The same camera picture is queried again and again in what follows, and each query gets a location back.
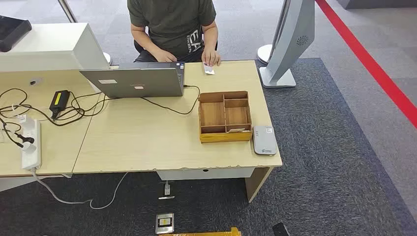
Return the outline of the person's left hand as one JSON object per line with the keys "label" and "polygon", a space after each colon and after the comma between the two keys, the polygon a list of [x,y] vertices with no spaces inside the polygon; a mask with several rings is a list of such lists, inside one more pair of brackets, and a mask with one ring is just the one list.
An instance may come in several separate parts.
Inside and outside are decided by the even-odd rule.
{"label": "person's left hand", "polygon": [[221,64],[221,57],[214,48],[205,47],[202,52],[202,62],[207,66],[213,67]]}

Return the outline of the person's right hand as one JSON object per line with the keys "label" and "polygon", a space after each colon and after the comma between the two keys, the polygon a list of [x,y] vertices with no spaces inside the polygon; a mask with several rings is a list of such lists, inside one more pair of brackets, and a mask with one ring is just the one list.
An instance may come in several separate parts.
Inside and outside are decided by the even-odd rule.
{"label": "person's right hand", "polygon": [[151,53],[158,62],[176,62],[177,58],[168,51],[155,49]]}

